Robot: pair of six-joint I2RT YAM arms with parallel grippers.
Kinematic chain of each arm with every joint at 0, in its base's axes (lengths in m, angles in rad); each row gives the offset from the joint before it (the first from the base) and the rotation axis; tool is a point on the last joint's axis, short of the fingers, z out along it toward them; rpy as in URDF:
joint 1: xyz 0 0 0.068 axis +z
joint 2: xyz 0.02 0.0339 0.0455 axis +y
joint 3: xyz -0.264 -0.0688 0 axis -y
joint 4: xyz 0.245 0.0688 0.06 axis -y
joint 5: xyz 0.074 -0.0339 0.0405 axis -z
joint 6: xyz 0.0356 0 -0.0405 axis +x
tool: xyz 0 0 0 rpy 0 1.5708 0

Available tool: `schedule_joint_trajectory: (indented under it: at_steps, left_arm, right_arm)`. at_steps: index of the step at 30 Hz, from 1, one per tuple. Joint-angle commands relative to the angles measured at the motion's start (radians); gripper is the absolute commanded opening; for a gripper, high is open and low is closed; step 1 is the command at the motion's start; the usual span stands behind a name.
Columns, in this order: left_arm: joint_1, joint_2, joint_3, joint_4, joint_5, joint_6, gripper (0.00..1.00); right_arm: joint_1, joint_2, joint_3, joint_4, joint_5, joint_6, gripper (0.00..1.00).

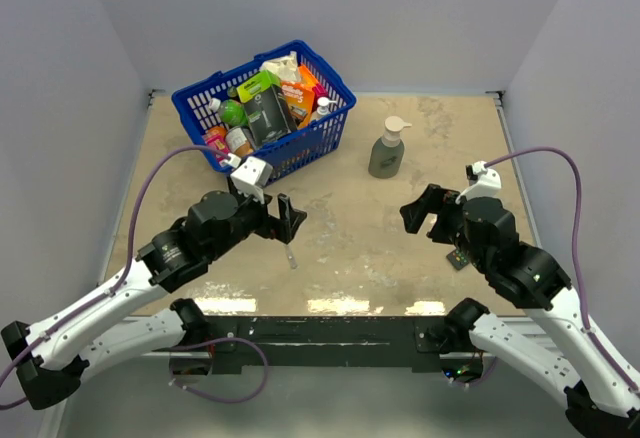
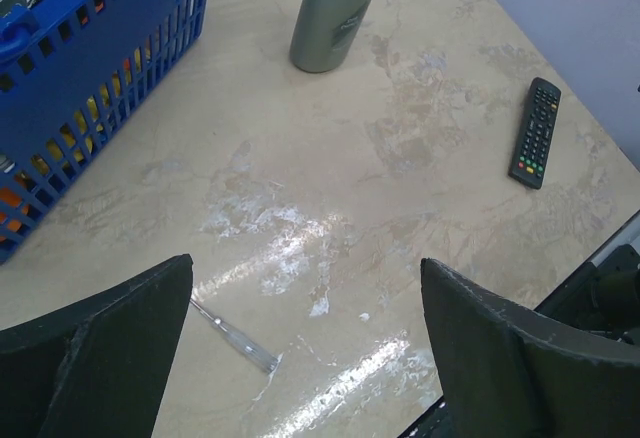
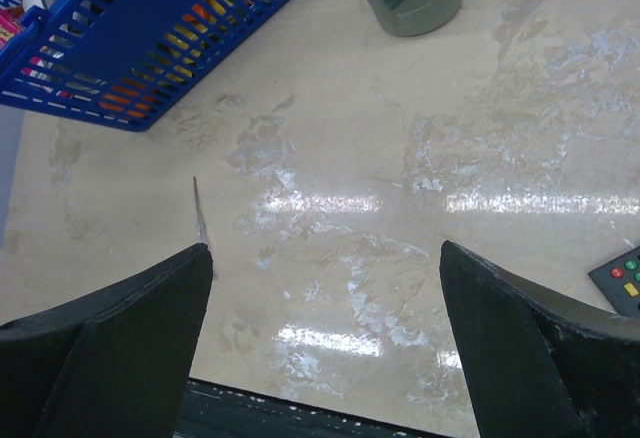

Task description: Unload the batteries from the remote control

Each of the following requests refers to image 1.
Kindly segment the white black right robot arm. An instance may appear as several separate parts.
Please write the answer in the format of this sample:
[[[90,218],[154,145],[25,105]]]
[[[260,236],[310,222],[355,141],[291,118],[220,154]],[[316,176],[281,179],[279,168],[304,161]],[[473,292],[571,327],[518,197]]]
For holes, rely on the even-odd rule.
[[[466,298],[428,334],[440,353],[472,346],[489,352],[556,399],[584,437],[638,436],[639,390],[623,380],[637,378],[638,371],[627,363],[608,363],[618,353],[608,339],[594,343],[596,331],[581,322],[579,296],[569,276],[551,254],[520,240],[515,218],[500,200],[466,199],[430,184],[400,214],[410,234],[419,231],[428,215],[436,215],[428,238],[454,246],[557,348],[550,352]]]

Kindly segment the black remote control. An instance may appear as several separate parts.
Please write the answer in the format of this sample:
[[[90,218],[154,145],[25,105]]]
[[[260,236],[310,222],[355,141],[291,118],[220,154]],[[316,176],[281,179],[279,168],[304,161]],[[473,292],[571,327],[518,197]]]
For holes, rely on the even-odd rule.
[[[456,271],[460,271],[469,265],[468,259],[459,250],[454,249],[446,255],[446,259]]]

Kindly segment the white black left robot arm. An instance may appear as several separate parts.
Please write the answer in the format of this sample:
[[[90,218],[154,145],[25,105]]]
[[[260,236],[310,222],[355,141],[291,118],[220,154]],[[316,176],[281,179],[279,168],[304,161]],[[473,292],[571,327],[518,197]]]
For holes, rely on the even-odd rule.
[[[307,214],[279,194],[244,196],[235,188],[212,191],[186,216],[157,234],[110,280],[62,312],[39,323],[14,321],[1,337],[23,390],[18,405],[49,408],[70,397],[89,378],[114,364],[157,349],[196,350],[212,336],[201,309],[178,299],[143,323],[121,326],[136,309],[204,275],[209,266],[255,234],[289,244]]]

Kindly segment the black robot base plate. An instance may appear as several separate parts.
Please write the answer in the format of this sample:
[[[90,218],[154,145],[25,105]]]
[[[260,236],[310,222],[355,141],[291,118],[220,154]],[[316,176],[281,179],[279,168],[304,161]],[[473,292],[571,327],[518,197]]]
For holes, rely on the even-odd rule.
[[[493,358],[467,338],[451,336],[441,316],[208,316],[179,342],[200,352],[213,374],[238,374],[262,360],[245,339],[266,355],[270,367],[405,368],[443,372],[469,381],[493,367]],[[200,348],[213,339],[233,339]]]

